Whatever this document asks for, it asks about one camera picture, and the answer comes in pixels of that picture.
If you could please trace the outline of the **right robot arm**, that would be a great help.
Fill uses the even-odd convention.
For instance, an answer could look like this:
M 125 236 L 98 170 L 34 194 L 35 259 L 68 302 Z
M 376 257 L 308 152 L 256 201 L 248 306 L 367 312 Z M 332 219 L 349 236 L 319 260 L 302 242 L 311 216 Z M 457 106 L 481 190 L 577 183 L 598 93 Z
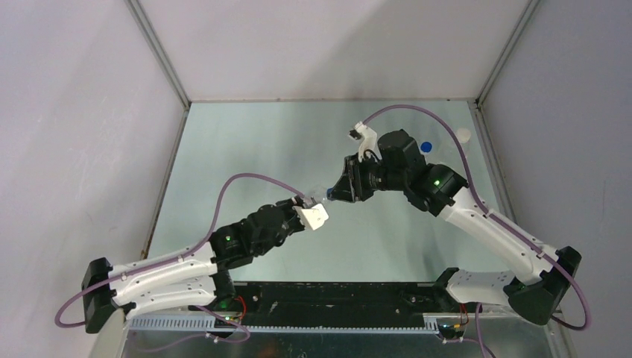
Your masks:
M 554 248 L 507 217 L 485 210 L 465 178 L 444 164 L 426 162 L 416 141 L 404 130 L 382 136 L 352 129 L 356 154 L 344 159 L 331 201 L 366 201 L 376 191 L 402 192 L 422 212 L 443 219 L 494 253 L 507 267 L 501 272 L 447 269 L 433 292 L 436 307 L 451 312 L 466 303 L 510 307 L 526 321 L 545 325 L 554 317 L 571 286 L 582 256 L 571 246 Z

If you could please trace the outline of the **Pepsi labelled clear bottle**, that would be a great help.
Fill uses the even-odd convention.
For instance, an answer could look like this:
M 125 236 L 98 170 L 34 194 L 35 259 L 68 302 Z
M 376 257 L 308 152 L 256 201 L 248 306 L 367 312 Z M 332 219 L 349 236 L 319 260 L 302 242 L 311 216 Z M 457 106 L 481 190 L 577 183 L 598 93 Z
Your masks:
M 305 193 L 303 200 L 309 206 L 325 204 L 329 200 L 329 188 L 321 185 L 314 186 Z

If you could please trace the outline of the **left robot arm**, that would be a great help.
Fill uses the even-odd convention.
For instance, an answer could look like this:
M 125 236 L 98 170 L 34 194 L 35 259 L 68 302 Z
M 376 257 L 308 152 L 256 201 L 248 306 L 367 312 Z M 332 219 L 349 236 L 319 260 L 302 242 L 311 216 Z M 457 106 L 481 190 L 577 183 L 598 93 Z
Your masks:
M 104 257 L 93 260 L 82 282 L 85 331 L 98 333 L 118 309 L 126 319 L 188 306 L 228 310 L 237 299 L 231 269 L 251 264 L 294 233 L 317 230 L 328 218 L 322 204 L 293 197 L 216 229 L 197 248 L 117 266 Z

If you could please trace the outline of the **clear bottle with yellow label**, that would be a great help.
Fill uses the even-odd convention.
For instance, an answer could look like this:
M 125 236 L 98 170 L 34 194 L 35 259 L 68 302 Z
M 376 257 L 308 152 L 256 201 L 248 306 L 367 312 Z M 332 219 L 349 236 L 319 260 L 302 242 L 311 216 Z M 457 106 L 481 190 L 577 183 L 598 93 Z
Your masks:
M 464 152 L 465 157 L 468 156 L 469 154 L 469 146 L 470 146 L 470 142 L 462 145 L 460 144 L 460 142 L 458 141 L 459 145 L 461 146 L 461 149 Z M 450 164 L 451 167 L 456 167 L 456 166 L 460 166 L 462 164 L 462 159 L 461 159 L 461 155 L 460 155 L 460 151 L 458 150 L 458 146 L 455 144 L 453 138 L 448 134 L 447 138 L 442 140 L 442 143 L 440 145 L 440 147 L 449 154 L 449 160 L 450 160 Z

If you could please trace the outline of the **clear unlabelled plastic bottle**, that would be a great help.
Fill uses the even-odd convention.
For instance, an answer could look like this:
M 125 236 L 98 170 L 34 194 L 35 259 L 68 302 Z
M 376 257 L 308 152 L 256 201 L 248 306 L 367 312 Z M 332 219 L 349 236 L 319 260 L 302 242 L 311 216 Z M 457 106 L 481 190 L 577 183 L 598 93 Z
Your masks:
M 433 150 L 429 154 L 422 155 L 425 157 L 425 161 L 428 164 L 444 165 L 451 167 L 449 154 L 446 153 L 441 147 L 433 145 Z

